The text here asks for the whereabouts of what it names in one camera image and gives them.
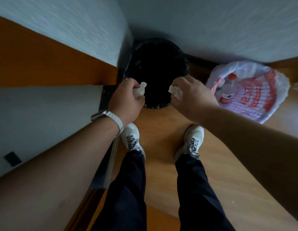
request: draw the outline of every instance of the white panel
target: white panel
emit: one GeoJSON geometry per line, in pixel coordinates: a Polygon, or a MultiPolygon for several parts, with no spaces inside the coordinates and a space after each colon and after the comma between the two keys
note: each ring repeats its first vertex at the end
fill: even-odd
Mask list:
{"type": "Polygon", "coordinates": [[[298,0],[118,0],[136,39],[163,37],[215,62],[298,56],[298,0]]]}
{"type": "Polygon", "coordinates": [[[89,124],[100,99],[99,86],[0,88],[0,176],[4,155],[35,157],[89,124]]]}
{"type": "Polygon", "coordinates": [[[133,42],[117,0],[0,0],[0,16],[113,66],[133,42]]]}

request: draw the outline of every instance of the forearm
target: forearm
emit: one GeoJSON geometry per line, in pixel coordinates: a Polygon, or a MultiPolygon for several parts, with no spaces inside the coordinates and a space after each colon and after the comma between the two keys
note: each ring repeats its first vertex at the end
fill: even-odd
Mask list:
{"type": "Polygon", "coordinates": [[[0,178],[0,229],[63,230],[118,131],[100,118],[0,178]]]}
{"type": "Polygon", "coordinates": [[[212,110],[202,125],[298,219],[298,138],[222,108],[212,110]]]}

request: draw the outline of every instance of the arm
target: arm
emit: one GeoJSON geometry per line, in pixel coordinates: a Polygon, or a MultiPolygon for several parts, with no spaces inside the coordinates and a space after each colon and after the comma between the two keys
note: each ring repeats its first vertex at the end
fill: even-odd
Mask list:
{"type": "Polygon", "coordinates": [[[298,138],[273,130],[219,107],[213,93],[186,76],[174,80],[183,92],[172,105],[219,138],[298,220],[298,138]]]}
{"type": "MultiPolygon", "coordinates": [[[[124,126],[145,103],[134,99],[134,87],[135,80],[123,81],[109,102],[124,126]]],[[[118,132],[112,119],[99,118],[0,178],[0,230],[63,230],[118,132]]]]}

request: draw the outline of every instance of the red and white plastic bag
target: red and white plastic bag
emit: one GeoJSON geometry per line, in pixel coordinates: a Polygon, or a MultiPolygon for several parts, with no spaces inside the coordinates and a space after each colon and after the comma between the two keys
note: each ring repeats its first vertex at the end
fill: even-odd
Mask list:
{"type": "Polygon", "coordinates": [[[217,66],[206,86],[215,93],[218,84],[231,73],[237,76],[237,91],[226,109],[260,124],[268,120],[288,96],[290,83],[284,74],[248,61],[217,66]]]}

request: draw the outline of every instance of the pant leg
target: pant leg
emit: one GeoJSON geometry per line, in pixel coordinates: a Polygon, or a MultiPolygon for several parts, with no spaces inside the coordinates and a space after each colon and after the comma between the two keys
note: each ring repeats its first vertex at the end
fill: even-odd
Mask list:
{"type": "Polygon", "coordinates": [[[201,161],[184,154],[177,160],[176,168],[181,231],[235,230],[209,185],[201,161]]]}
{"type": "Polygon", "coordinates": [[[147,230],[144,163],[141,152],[132,150],[126,154],[118,176],[109,186],[104,207],[92,231],[147,230]]]}

